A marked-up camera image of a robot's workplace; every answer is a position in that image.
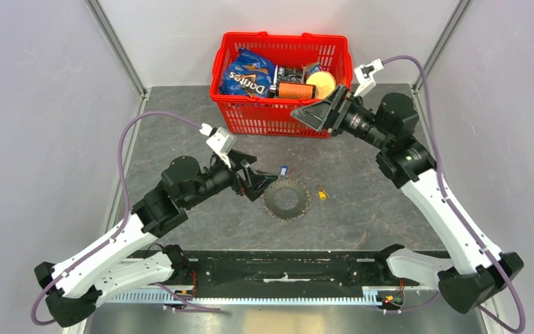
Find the yellow tagged key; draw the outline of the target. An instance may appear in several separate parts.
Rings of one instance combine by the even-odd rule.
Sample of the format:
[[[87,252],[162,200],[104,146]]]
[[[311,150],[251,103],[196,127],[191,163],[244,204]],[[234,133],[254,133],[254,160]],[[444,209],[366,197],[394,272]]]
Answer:
[[[327,194],[324,186],[322,184],[318,185],[316,187],[318,197],[320,200],[327,200],[329,198],[329,195]]]

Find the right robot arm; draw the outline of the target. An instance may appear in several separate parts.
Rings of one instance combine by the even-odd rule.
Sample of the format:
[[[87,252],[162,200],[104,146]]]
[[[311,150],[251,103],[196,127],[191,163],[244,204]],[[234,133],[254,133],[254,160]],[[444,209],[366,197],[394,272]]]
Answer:
[[[291,116],[315,131],[348,133],[375,147],[382,174],[415,204],[448,252],[448,258],[440,259],[390,246],[373,266],[379,283],[390,285],[399,278],[420,283],[465,314],[502,291],[523,269],[520,256],[493,243],[448,189],[429,150],[414,137],[419,115],[407,95],[388,93],[372,111],[338,86],[324,100],[292,110]]]

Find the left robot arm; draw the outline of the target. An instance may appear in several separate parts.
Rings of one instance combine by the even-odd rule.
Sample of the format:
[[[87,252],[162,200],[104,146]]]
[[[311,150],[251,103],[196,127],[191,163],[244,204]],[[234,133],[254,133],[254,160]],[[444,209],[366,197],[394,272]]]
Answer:
[[[121,261],[164,237],[187,220],[188,210],[225,189],[258,199],[278,176],[253,169],[256,160],[237,150],[225,159],[212,154],[208,167],[191,156],[177,157],[157,186],[106,234],[63,262],[37,265],[34,273],[42,287],[38,299],[45,301],[50,322],[70,327],[119,294],[153,283],[186,282],[190,262],[178,245],[164,246],[131,264]]]

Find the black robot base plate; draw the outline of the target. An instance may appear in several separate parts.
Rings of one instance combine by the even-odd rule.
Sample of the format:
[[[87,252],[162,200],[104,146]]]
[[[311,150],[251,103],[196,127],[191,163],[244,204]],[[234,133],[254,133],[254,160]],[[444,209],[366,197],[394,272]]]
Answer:
[[[162,282],[194,285],[197,297],[357,296],[361,288],[439,293],[392,276],[385,252],[368,250],[186,250],[187,265]]]

